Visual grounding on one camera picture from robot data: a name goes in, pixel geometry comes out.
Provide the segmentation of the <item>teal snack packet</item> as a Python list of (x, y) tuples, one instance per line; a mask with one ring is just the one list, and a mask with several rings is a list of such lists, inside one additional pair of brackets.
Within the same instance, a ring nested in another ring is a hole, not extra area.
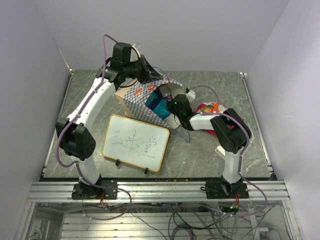
[(171, 113), (167, 109), (167, 101), (162, 94), (155, 90), (153, 91), (145, 102), (145, 106), (154, 112), (162, 120), (166, 119)]

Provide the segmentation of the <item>blue checkered paper bag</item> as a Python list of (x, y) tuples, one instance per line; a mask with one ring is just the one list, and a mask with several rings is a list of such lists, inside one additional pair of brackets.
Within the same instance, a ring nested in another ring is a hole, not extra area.
[(178, 117), (172, 113), (165, 118), (161, 119), (148, 107), (146, 107), (146, 101), (149, 95), (153, 91), (159, 91), (160, 93), (171, 93), (174, 98), (176, 95), (185, 95), (186, 88), (173, 78), (169, 77), (162, 69), (156, 67), (155, 70), (159, 72), (163, 79), (152, 81), (146, 84), (141, 84), (137, 80), (133, 83), (119, 88), (115, 93), (116, 98), (119, 100), (124, 113), (136, 120), (146, 122), (152, 125), (168, 128), (177, 129), (181, 126)]

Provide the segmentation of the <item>pink snack packet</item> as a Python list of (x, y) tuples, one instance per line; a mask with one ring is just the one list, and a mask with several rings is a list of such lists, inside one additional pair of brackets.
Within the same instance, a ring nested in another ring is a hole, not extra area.
[[(225, 111), (227, 111), (228, 109), (222, 105), (221, 103), (218, 103), (218, 102), (204, 102), (204, 103), (201, 103), (194, 111), (193, 113), (194, 114), (203, 114), (203, 113), (206, 113), (206, 114), (210, 114), (210, 113), (213, 113), (213, 112), (217, 112), (217, 113), (223, 113)], [(197, 130), (200, 130), (200, 131), (205, 131), (207, 132), (208, 134), (211, 134), (213, 136), (217, 136), (217, 133), (216, 131), (212, 128), (212, 129), (195, 129), (192, 124), (191, 124), (191, 127), (192, 127), (192, 131), (197, 131)]]

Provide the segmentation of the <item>orange snack packet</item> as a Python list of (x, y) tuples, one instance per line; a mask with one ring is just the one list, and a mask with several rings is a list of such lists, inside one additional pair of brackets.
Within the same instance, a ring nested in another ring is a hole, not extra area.
[(227, 108), (218, 102), (204, 102), (199, 105), (199, 110), (202, 113), (222, 113), (227, 110)]

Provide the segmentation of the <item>purple snack packet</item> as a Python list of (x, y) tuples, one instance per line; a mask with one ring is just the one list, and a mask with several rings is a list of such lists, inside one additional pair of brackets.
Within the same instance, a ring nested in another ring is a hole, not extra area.
[(170, 92), (169, 93), (168, 92), (161, 92), (161, 96), (167, 102), (173, 100), (173, 96), (172, 96), (172, 94)]

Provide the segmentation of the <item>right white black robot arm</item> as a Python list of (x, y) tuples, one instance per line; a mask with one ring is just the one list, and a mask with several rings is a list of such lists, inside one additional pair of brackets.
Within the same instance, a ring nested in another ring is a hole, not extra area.
[(232, 108), (193, 112), (184, 94), (178, 94), (166, 106), (168, 111), (178, 118), (184, 129), (215, 131), (219, 145), (224, 150), (225, 160), (220, 192), (226, 198), (233, 197), (243, 183), (242, 160), (252, 137), (249, 127)]

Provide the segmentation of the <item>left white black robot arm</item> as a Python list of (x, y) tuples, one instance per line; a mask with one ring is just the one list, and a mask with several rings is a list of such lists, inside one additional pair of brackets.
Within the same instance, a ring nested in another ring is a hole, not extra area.
[(67, 118), (60, 117), (56, 121), (57, 162), (64, 168), (76, 166), (79, 186), (89, 198), (98, 198), (103, 189), (102, 178), (93, 159), (96, 140), (91, 134), (98, 113), (126, 79), (137, 80), (144, 85), (162, 78), (134, 46), (116, 42), (112, 56), (105, 59), (101, 73), (84, 99)]

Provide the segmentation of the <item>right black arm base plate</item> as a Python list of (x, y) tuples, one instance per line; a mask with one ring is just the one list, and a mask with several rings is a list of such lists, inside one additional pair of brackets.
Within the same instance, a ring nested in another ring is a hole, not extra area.
[(224, 178), (213, 178), (200, 187), (207, 199), (248, 199), (247, 185), (240, 179), (236, 183), (228, 183)]

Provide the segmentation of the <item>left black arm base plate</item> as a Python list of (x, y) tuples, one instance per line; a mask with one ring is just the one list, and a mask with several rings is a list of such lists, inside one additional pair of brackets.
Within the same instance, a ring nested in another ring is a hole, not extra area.
[(113, 180), (102, 180), (103, 188), (94, 187), (79, 181), (73, 186), (71, 198), (73, 200), (115, 200), (117, 198), (117, 183)]

